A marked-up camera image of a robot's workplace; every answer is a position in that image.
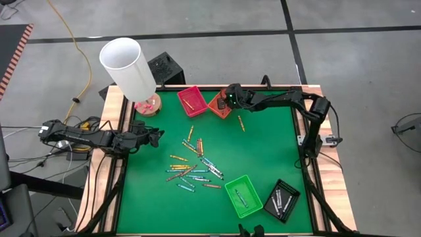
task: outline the white cylinder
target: white cylinder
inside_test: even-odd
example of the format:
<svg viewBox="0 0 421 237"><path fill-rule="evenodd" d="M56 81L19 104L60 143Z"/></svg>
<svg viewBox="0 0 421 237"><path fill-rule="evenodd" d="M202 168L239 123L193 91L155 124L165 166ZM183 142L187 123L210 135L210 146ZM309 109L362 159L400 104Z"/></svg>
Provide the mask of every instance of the white cylinder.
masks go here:
<svg viewBox="0 0 421 237"><path fill-rule="evenodd" d="M157 88L151 69L137 41L114 39L99 53L99 60L128 100L149 99Z"/></svg>

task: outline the wooden table frame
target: wooden table frame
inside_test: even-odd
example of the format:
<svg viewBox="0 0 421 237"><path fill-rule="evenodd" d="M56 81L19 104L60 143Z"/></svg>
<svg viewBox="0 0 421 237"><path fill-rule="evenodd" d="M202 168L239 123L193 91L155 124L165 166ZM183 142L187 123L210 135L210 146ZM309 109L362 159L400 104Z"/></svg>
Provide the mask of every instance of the wooden table frame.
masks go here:
<svg viewBox="0 0 421 237"><path fill-rule="evenodd" d="M188 88L194 85L168 85L165 86L166 90L179 90L180 88ZM226 87L228 85L197 85L198 87L203 88L221 88ZM243 88L253 87L253 88L262 88L266 89L266 85L242 85ZM318 95L322 95L322 90L320 86L312 86L312 85L272 85L273 88L285 88L285 87L294 87L298 90L302 90L303 92L307 93L315 93ZM306 101L305 106L307 109L310 108L311 101ZM129 129L129 123L132 119L132 109L133 103L127 101L125 99L123 93L121 92L118 86L110 86L107 94L107 98L105 100L103 114L101 117L101 125L106 123L108 120L111 122L112 127L118 128L119 130L126 131ZM303 120L301 114L297 113L297 120L299 121L299 133L305 134L306 127L305 121ZM109 126L105 126L103 129L107 130L110 129ZM332 134L329 118L326 117L326 120L322 123L320 127L320 134L321 135L329 135ZM322 147L322 153L329 155L333 159L339 162L339 157L336 151L336 148L331 147ZM91 216L96 213L98 208L104 202L106 194L111 190L114 186L120 171L121 167L125 167L122 160L112 160L110 157L106 157L103 161L102 165L98 167L100 161L102 160L104 153L100 149L95 149L93 151L93 155L91 158L91 168L90 172L90 179L86 180L86 185L89 182L89 198L88 198L88 188L84 190L84 196L82 198L79 210L79 216L77 220L77 225L81 223L79 230L81 230L85 225L89 222ZM348 226L352 230L356 230L355 221L353 217L353 212L351 209L351 204L349 203L347 188L345 185L345 180L342 174L341 169L332 161L327 159L323 155L319 155L317 159L313 159L310 161L311 164L308 167L308 171L310 174L311 180L317 185L319 188L320 186L323 189L322 194L325 197L325 200L328 202L329 206L334 210L336 215L343 221L343 223ZM96 183L96 194L94 205L92 202L94 193L93 189ZM119 207L116 209L116 203L119 205L120 200L116 200L121 198L121 194L114 198L112 203L110 204L108 211L106 212L106 217L101 220L101 222L97 225L94 232L109 232L116 230L116 223L117 218L114 218L114 211L118 211ZM314 208L314 216L315 219L312 220L312 226L314 226L318 230L331 230L331 224L324 217L324 213L320 209L320 205L315 200L314 196L312 196L312 201L310 201L311 205Z"/></svg>

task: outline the gray concrete floor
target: gray concrete floor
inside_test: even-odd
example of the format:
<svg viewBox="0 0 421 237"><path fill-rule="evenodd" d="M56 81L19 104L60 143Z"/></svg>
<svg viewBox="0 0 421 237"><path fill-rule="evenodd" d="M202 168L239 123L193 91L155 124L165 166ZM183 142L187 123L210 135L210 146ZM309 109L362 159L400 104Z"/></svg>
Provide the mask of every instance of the gray concrete floor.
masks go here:
<svg viewBox="0 0 421 237"><path fill-rule="evenodd" d="M53 3L78 37L286 29L278 0ZM421 2L415 0L287 3L295 29L421 22ZM44 0L24 2L18 9L12 19L0 20L0 24L34 23L32 39L68 38L62 22ZM298 35L297 42L308 83L322 85L339 113L344 142L338 150L358 229L370 234L419 236L421 155L400 144L390 126L405 114L419 112L421 106L421 32ZM167 51L184 69L189 84L259 83L263 74L274 84L299 83L287 35L150 39L139 43L147 59ZM81 118L101 115L103 101L97 92L112 82L98 59L104 44L80 43L93 67L93 83L74 111ZM49 119L63 119L71 98L86 81L87 66L71 43L27 45L0 102L0 121L9 126L35 126ZM39 143L36 133L27 130L7 138L12 159L49 151ZM421 149L417 134L405 134L404 139ZM28 163L15 171L33 166ZM30 174L46 177L65 171L67 166L64 158L56 158Z"/></svg>

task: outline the green plastic tray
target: green plastic tray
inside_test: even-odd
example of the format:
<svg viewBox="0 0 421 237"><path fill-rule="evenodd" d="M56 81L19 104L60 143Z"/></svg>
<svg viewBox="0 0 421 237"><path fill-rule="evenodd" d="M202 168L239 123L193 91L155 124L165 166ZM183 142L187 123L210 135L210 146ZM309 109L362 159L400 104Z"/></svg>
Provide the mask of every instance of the green plastic tray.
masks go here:
<svg viewBox="0 0 421 237"><path fill-rule="evenodd" d="M256 193L255 187L253 187L250 178L247 175L241 176L236 180L225 184L225 189L228 192L232 205L234 205L234 209L239 218L244 218L263 208L263 204ZM235 190L238 190L248 207L244 206Z"/></svg>

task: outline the green mat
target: green mat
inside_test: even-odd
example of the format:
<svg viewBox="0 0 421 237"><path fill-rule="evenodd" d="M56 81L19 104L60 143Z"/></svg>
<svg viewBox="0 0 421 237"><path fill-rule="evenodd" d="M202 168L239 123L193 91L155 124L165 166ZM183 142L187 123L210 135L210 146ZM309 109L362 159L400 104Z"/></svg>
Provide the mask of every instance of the green mat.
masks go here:
<svg viewBox="0 0 421 237"><path fill-rule="evenodd" d="M217 92L202 92L208 103ZM162 111L151 118L136 115L147 125L165 130L159 147L142 146L129 156L126 181L120 208L119 234L235 234L238 224L252 232L258 224L265 233L312 232L303 176L294 162L299 158L291 109L269 108L251 113L238 109L222 120L212 111L189 118L176 92L160 92ZM242 131L237 116L245 126ZM195 173L212 180L222 189L207 188L202 182L195 193L177 187L179 179L166 182L175 173L167 173L171 164L206 167L197 155L182 145L194 125L192 143L203 139L205 156L223 173L219 180L212 173ZM188 163L170 158L185 157ZM301 196L286 224L264 209L243 219L238 218L223 187L229 181L247 174L260 200L265 203L276 181L281 178Z"/></svg>

